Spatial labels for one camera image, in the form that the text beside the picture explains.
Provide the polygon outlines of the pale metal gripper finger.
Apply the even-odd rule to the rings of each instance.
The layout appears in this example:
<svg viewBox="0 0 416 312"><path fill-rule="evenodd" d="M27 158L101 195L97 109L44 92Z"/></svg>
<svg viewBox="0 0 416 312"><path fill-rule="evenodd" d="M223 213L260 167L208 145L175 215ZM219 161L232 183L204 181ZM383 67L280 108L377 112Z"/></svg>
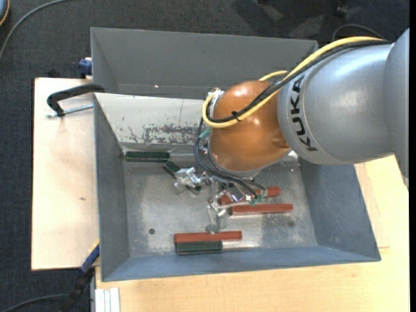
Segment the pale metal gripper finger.
<svg viewBox="0 0 416 312"><path fill-rule="evenodd" d="M201 179L196 175L195 167L181 168L174 173L174 187L178 193L183 194L188 191L193 195L201 192Z"/></svg>
<svg viewBox="0 0 416 312"><path fill-rule="evenodd" d="M207 206L209 224L205 230L210 234L220 233L227 227L228 211L222 209L217 202L211 202Z"/></svg>

